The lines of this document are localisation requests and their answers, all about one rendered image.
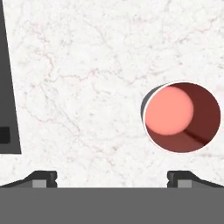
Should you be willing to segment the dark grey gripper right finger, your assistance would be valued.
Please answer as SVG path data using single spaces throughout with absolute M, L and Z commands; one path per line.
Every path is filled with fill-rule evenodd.
M 224 185 L 201 179 L 191 171 L 168 171 L 167 179 L 168 188 L 224 188 Z

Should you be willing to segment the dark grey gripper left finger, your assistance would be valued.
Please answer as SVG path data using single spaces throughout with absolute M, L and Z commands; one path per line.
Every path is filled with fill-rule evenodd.
M 24 179 L 0 185 L 0 188 L 57 188 L 57 177 L 56 171 L 34 171 Z

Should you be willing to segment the pink cup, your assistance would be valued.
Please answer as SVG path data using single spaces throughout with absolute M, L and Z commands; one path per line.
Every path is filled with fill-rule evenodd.
M 153 88 L 143 98 L 141 119 L 159 148 L 187 153 L 207 146 L 221 126 L 214 95 L 199 84 L 175 81 Z

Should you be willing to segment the dark grey appliance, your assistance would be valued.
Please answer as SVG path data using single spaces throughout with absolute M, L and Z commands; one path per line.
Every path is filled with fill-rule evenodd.
M 3 0 L 0 0 L 0 154 L 21 154 Z

